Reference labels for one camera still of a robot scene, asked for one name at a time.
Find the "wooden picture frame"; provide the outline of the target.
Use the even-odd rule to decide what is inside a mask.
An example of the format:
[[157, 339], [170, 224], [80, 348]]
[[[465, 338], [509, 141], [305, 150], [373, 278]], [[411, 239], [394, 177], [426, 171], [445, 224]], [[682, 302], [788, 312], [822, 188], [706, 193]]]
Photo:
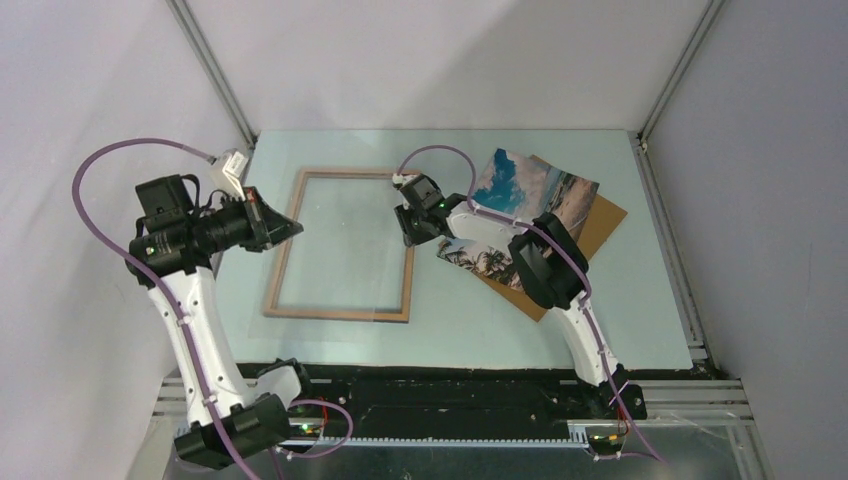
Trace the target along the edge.
[[415, 251], [395, 221], [393, 175], [387, 168], [300, 169], [287, 213], [305, 230], [278, 250], [264, 316], [409, 321]]

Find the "beach photo print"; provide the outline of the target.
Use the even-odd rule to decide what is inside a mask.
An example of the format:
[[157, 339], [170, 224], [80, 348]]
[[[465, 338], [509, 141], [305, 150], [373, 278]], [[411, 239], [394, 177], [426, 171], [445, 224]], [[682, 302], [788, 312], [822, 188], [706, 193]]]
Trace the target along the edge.
[[[600, 184], [549, 163], [498, 149], [478, 177], [473, 201], [500, 213], [531, 221], [554, 214], [574, 240], [582, 235]], [[508, 249], [471, 240], [442, 241], [436, 256], [485, 279], [521, 292]]]

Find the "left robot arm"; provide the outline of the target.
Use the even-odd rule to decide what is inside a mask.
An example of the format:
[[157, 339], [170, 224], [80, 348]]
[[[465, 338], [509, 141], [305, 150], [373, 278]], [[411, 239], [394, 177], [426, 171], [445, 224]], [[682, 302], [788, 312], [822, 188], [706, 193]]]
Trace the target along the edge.
[[232, 247], [261, 253], [303, 232], [272, 209], [254, 187], [202, 209], [185, 186], [194, 176], [171, 175], [136, 186], [144, 214], [126, 265], [160, 311], [183, 379], [188, 430], [178, 457], [221, 470], [287, 440], [289, 415], [304, 416], [315, 388], [294, 359], [277, 360], [255, 385], [243, 378], [217, 310], [213, 256]]

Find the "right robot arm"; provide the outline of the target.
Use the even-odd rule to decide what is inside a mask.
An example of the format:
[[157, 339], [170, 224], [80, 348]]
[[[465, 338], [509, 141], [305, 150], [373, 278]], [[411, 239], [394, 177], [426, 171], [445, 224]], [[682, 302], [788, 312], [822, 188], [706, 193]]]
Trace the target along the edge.
[[632, 420], [635, 387], [595, 318], [588, 262], [555, 215], [524, 221], [461, 194], [444, 196], [424, 174], [395, 173], [391, 181], [403, 198], [395, 215], [406, 245], [445, 237], [508, 251], [525, 294], [559, 324], [584, 386], [585, 411]]

